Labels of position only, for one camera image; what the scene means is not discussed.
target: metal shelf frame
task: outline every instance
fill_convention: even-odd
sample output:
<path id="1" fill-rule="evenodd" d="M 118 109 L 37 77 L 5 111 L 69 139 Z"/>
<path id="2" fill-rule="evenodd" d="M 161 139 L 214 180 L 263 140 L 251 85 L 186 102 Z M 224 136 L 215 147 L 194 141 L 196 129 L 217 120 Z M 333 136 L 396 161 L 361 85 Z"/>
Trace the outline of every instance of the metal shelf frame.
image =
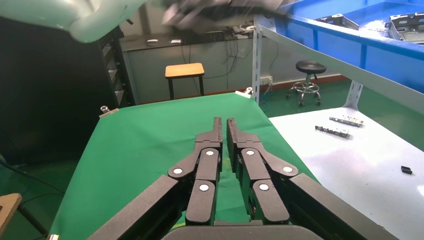
<path id="1" fill-rule="evenodd" d="M 254 18 L 253 31 L 252 88 L 254 91 L 253 97 L 257 103 L 259 103 L 262 37 L 267 37 L 279 44 L 283 44 L 306 58 L 325 65 L 329 69 L 337 69 L 341 75 L 351 79 L 352 83 L 344 107 L 358 110 L 358 101 L 360 99 L 362 89 L 365 86 L 383 96 L 403 104 L 410 109 L 424 114 L 423 93 L 363 69 L 365 68 L 365 62 L 361 62 L 358 67 L 283 36 L 277 33 L 274 19 L 266 19 L 263 16 L 257 16 Z M 366 54 L 367 50 L 365 48 L 362 49 L 362 51 L 361 54 Z"/>

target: power strip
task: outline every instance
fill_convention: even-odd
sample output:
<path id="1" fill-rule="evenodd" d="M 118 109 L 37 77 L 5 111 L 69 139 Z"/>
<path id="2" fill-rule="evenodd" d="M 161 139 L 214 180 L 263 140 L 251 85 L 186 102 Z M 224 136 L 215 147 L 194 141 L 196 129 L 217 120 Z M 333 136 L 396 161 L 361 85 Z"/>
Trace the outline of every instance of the power strip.
<path id="1" fill-rule="evenodd" d="M 272 85 L 273 84 L 273 76 L 267 75 L 267 76 L 261 76 L 260 77 L 261 85 Z"/>

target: blurred object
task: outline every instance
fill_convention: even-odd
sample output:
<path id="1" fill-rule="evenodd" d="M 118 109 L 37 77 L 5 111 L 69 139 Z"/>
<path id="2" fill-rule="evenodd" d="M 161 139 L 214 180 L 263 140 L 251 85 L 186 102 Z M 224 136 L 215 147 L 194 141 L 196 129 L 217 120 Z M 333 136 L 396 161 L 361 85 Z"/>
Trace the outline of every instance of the blurred object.
<path id="1" fill-rule="evenodd" d="M 76 40 L 91 43 L 127 21 L 145 2 L 147 0 L 2 0 L 0 17 L 68 31 Z"/>
<path id="2" fill-rule="evenodd" d="M 148 0 L 2 0 L 0 17 L 64 30 L 83 43 L 99 40 L 127 21 Z M 236 16 L 284 16 L 280 5 L 290 0 L 158 0 L 167 8 L 162 23 L 200 32 Z"/>
<path id="3" fill-rule="evenodd" d="M 283 2 L 283 0 L 163 0 L 163 6 L 167 10 L 163 15 L 162 24 L 180 31 L 202 32 L 218 21 L 236 16 L 264 15 L 285 18 L 290 8 L 279 10 Z"/>

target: green floor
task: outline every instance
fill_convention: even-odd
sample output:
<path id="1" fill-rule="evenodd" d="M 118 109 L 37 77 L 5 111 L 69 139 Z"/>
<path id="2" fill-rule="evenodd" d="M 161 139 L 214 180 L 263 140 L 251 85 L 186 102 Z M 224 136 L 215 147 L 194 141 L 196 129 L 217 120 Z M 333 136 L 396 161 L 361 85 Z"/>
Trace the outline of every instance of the green floor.
<path id="1" fill-rule="evenodd" d="M 349 81 L 321 84 L 321 106 L 316 106 L 315 99 L 309 97 L 305 99 L 304 107 L 298 107 L 295 94 L 290 100 L 286 100 L 286 89 L 274 90 L 272 95 L 266 98 L 266 102 L 270 104 L 271 108 L 265 114 L 271 118 L 341 107 L 346 100 L 349 86 Z M 260 106 L 264 110 L 268 108 L 265 104 Z M 424 127 L 422 126 L 424 115 L 369 89 L 362 91 L 359 109 L 368 117 L 424 151 Z M 21 166 L 20 169 L 65 190 L 77 163 L 77 159 L 58 160 L 47 164 Z M 25 201 L 43 194 L 54 193 L 54 191 L 0 166 L 0 195 L 8 193 L 22 193 Z M 61 196 L 52 194 L 28 202 L 25 206 L 46 228 L 50 228 L 61 200 Z M 32 240 L 39 236 L 40 234 L 17 213 L 0 240 Z"/>

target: green backdrop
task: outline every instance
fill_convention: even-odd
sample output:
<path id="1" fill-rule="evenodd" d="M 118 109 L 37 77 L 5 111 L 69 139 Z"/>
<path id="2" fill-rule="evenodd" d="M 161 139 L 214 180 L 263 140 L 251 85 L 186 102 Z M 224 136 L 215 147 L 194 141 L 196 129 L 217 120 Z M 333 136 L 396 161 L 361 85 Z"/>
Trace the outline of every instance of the green backdrop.
<path id="1" fill-rule="evenodd" d="M 190 154 L 196 134 L 210 131 L 214 117 L 222 118 L 224 131 L 216 220 L 249 221 L 226 148 L 228 118 L 235 118 L 241 131 L 257 134 L 268 152 L 316 180 L 253 99 L 226 93 L 127 107 L 99 120 L 50 233 L 60 240 L 88 238 Z"/>

